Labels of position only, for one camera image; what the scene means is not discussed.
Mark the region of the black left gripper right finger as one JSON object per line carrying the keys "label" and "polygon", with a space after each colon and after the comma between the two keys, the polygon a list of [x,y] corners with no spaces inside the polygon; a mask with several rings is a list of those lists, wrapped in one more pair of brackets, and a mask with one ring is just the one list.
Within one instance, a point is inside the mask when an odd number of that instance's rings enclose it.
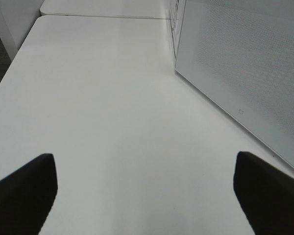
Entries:
{"label": "black left gripper right finger", "polygon": [[250,152],[239,152],[233,188],[255,234],[294,235],[294,178]]}

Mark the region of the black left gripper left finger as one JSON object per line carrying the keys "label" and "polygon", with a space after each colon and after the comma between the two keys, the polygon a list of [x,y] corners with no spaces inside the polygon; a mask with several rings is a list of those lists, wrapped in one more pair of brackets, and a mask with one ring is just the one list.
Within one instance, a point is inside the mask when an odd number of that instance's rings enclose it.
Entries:
{"label": "black left gripper left finger", "polygon": [[37,235],[58,191],[54,156],[42,154],[0,180],[0,235]]}

